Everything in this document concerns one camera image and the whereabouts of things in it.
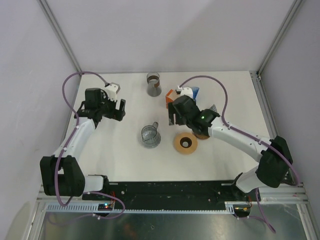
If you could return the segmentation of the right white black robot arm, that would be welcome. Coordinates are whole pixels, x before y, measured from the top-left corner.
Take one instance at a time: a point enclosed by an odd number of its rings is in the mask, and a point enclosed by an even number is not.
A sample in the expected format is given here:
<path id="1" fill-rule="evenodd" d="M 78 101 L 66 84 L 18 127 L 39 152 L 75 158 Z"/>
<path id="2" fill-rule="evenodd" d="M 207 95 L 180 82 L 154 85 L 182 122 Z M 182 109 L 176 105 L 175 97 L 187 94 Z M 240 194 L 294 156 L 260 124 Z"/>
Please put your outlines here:
<path id="1" fill-rule="evenodd" d="M 168 104 L 168 118 L 170 125 L 185 125 L 197 135 L 226 142 L 258 163 L 233 181 L 230 194 L 237 201 L 242 201 L 256 188 L 278 188 L 293 163 L 284 138 L 269 139 L 238 129 L 211 108 L 199 110 L 196 102 L 187 95 Z"/>

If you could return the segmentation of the glass server pitcher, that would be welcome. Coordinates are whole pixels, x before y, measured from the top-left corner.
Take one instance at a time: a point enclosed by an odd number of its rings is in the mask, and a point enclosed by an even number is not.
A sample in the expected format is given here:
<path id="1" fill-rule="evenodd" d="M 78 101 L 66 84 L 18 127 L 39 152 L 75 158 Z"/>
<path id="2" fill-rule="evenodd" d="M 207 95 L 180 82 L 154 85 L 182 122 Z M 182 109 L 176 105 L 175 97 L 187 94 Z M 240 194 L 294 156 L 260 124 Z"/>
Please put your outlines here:
<path id="1" fill-rule="evenodd" d="M 153 122 L 151 125 L 146 125 L 141 130 L 141 142 L 147 149 L 156 148 L 161 142 L 161 135 L 158 132 L 159 123 Z"/>

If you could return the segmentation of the orange coffee filter box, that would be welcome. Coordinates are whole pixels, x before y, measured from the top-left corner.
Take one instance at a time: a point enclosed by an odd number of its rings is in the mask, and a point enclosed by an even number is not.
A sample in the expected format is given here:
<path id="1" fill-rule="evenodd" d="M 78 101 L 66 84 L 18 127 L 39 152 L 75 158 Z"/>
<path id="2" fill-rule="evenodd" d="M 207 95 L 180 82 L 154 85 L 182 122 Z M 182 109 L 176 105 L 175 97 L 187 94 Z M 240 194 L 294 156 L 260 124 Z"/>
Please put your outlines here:
<path id="1" fill-rule="evenodd" d="M 177 99 L 179 95 L 174 89 L 170 89 L 169 92 L 165 95 L 165 104 L 166 108 L 169 107 L 169 103 L 172 103 L 175 99 Z"/>

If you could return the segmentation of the glass carafe with brown band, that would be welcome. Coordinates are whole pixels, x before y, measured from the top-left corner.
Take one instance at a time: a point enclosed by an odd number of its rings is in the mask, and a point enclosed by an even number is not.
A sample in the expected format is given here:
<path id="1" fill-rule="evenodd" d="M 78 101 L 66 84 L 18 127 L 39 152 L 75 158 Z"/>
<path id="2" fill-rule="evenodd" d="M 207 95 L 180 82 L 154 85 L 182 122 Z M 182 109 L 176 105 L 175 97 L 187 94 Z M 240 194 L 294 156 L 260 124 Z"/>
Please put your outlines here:
<path id="1" fill-rule="evenodd" d="M 151 97 L 157 97 L 161 94 L 160 75 L 157 72 L 150 72 L 146 76 L 147 94 Z"/>

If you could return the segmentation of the clear glass dripper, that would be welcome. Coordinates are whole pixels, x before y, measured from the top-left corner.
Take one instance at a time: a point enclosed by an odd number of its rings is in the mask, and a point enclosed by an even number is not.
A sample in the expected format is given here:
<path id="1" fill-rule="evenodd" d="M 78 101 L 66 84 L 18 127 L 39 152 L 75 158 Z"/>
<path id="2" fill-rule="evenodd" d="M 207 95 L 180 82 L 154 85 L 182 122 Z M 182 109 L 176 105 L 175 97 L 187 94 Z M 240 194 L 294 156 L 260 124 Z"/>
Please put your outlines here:
<path id="1" fill-rule="evenodd" d="M 210 110 L 212 110 L 213 112 L 218 113 L 218 111 L 217 111 L 217 107 L 216 107 L 216 105 L 215 105 L 215 104 L 213 104 L 209 109 L 210 109 Z"/>

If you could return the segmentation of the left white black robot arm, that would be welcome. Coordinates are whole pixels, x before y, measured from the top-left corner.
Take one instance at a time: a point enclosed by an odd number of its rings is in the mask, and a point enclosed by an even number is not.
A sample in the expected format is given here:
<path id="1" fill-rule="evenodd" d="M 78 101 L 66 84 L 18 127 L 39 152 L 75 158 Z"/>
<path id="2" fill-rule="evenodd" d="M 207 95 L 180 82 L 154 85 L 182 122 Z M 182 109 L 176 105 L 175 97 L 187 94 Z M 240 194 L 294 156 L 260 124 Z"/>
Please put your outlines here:
<path id="1" fill-rule="evenodd" d="M 68 138 L 51 156 L 40 160 L 44 193 L 47 196 L 79 197 L 93 192 L 100 200 L 110 196 L 111 188 L 104 175 L 84 175 L 78 163 L 81 153 L 103 118 L 122 121 L 125 116 L 124 99 L 117 100 L 120 86 L 111 83 L 104 89 L 87 88 L 85 99 L 77 110 L 75 126 Z"/>

